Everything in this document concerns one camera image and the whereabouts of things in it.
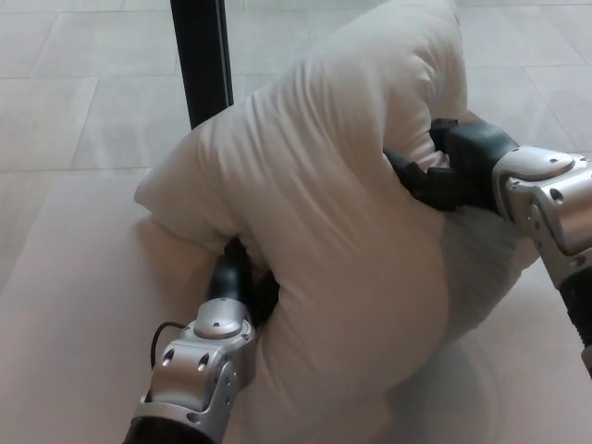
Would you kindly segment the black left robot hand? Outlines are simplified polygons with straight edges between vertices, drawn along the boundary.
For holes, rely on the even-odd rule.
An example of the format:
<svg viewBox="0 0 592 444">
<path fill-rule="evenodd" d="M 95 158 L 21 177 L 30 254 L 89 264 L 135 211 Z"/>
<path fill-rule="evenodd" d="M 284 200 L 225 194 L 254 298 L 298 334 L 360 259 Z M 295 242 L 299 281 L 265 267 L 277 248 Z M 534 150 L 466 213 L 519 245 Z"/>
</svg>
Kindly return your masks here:
<svg viewBox="0 0 592 444">
<path fill-rule="evenodd" d="M 216 259 L 205 293 L 207 301 L 230 299 L 241 302 L 255 328 L 270 318 L 277 303 L 279 284 L 271 271 L 253 276 L 253 262 L 238 238 L 231 239 Z"/>
</svg>

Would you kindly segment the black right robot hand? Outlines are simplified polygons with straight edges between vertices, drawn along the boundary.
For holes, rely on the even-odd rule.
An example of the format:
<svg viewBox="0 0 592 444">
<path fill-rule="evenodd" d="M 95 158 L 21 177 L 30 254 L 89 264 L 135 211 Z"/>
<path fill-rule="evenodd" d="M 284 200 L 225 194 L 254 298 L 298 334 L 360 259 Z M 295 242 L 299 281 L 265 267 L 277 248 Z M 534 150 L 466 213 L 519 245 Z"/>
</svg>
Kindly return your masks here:
<svg viewBox="0 0 592 444">
<path fill-rule="evenodd" d="M 448 157 L 447 166 L 423 170 L 393 150 L 383 151 L 407 192 L 439 211 L 452 212 L 461 206 L 472 206 L 500 215 L 494 195 L 494 167 L 519 144 L 508 133 L 485 121 L 435 119 L 429 136 L 436 150 Z"/>
</svg>

